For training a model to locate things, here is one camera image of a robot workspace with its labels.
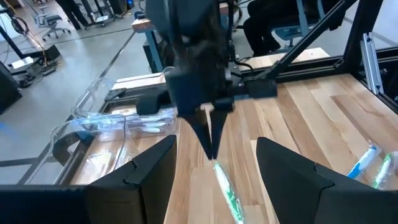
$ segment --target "wooden tabletop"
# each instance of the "wooden tabletop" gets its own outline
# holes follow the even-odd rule
[[[319,49],[307,52],[320,53]],[[398,116],[351,75],[283,83],[278,94],[237,101],[221,138],[218,160],[235,186],[245,223],[278,223],[257,166],[260,136],[341,174],[347,174],[365,153],[368,141],[375,142],[383,153],[363,176],[365,184],[375,177],[384,154],[397,150]],[[192,128],[180,119],[176,135],[177,170],[165,223],[234,223]],[[135,144],[144,151],[162,138],[136,139]],[[102,144],[93,144],[88,155],[101,150]],[[88,183],[94,175],[98,174],[80,168],[75,184]],[[398,178],[393,176],[391,181],[388,189],[398,189]]]
[[[277,60],[280,60],[286,53],[274,54],[270,56],[253,57],[244,59],[242,62],[250,64],[253,68],[264,68],[272,65]],[[329,55],[322,50],[320,47],[314,49],[304,50],[293,62],[313,60],[318,58],[329,57]],[[239,66],[240,71],[248,71],[249,68],[245,66]]]
[[[228,4],[221,3],[220,4],[220,14],[221,15],[228,15]],[[145,32],[147,30],[154,30],[155,26],[152,25],[150,19],[136,19],[132,24],[131,27],[138,33]]]
[[[149,75],[139,75],[136,77],[120,78],[113,85],[112,90],[120,88],[135,88],[135,87],[149,86],[165,82],[166,79],[162,72],[153,73]]]

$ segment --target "dark pants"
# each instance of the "dark pants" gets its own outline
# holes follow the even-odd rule
[[[86,18],[83,16],[79,6],[74,2],[74,0],[56,0],[56,2],[61,6],[75,29],[80,29],[80,25],[75,19],[75,16],[83,26],[88,26]]]
[[[248,5],[248,13],[250,18],[244,21],[244,34],[254,56],[261,56],[280,48],[271,34],[271,22],[286,15],[298,15],[299,11],[294,0],[254,0]]]

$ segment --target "rolling chair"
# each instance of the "rolling chair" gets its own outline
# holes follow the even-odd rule
[[[50,16],[44,12],[44,9],[48,8],[48,6],[39,7],[42,11],[39,14],[32,5],[30,5],[27,1],[24,1],[25,4],[28,5],[29,9],[32,11],[32,17],[38,28],[49,28],[49,30],[42,36],[43,41],[46,41],[45,36],[50,37],[50,34],[54,33],[55,38],[58,38],[57,31],[62,31],[65,33],[67,31],[70,34],[70,30],[66,28],[57,27],[57,22],[61,21],[62,18],[59,15]]]
[[[276,50],[273,54],[288,52],[294,45],[293,40],[297,37],[304,37],[309,30],[324,18],[325,12],[322,6],[322,0],[317,0],[318,10],[305,7],[305,0],[296,0],[298,9],[297,16],[287,16],[271,24],[272,31],[284,41],[289,41],[283,49]]]

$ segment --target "gray floor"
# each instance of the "gray floor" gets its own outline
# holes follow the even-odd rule
[[[50,2],[49,5],[52,12],[62,14],[55,2]],[[384,0],[382,13],[374,28],[378,49],[397,45],[398,32],[394,28],[398,22],[398,15],[394,13],[397,7],[396,1]],[[346,19],[339,29],[325,32],[310,47],[321,47],[332,56],[341,55],[345,49],[355,10],[356,5],[346,13]],[[244,21],[248,15],[246,9],[243,11]],[[27,19],[32,32],[41,38],[40,33],[43,31],[35,28],[32,20],[28,19],[29,12],[18,10],[18,13]],[[133,30],[130,29],[133,20],[133,17],[127,16],[107,24],[105,28],[90,27],[87,31],[79,32],[73,30],[73,27],[64,20],[59,26],[68,27],[72,30],[72,34],[63,34],[59,39],[52,38],[47,42],[39,40],[42,45],[57,46],[62,54],[62,66],[55,73],[22,90],[24,97],[0,115],[0,124],[6,127],[0,129],[0,161],[25,159],[31,162],[33,159],[30,158],[39,156],[49,142],[51,130],[66,120],[77,98],[101,74],[115,80],[149,73],[149,65],[142,49],[145,35],[133,34]],[[233,39],[236,51],[241,57],[252,55],[241,30],[234,33]],[[14,41],[20,49],[32,48],[24,37],[17,37]],[[7,55],[5,42],[0,42],[0,52],[2,52],[0,60],[3,62]],[[5,64],[15,60],[17,55],[9,50]],[[30,165],[7,166],[10,163],[16,164],[0,162],[0,184],[18,183],[30,168]],[[48,176],[53,176],[58,169],[60,167],[49,167],[51,172],[47,173]]]

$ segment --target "table leg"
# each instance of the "table leg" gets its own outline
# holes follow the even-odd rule
[[[147,37],[148,40],[148,44],[149,44],[149,48],[150,48],[150,53],[152,54],[152,58],[155,61],[155,66],[157,71],[156,72],[162,72],[163,71],[163,65],[162,62],[160,61],[160,56],[159,53],[157,51],[157,42],[155,39],[155,34],[153,33],[153,31],[148,31],[145,32],[145,35]]]

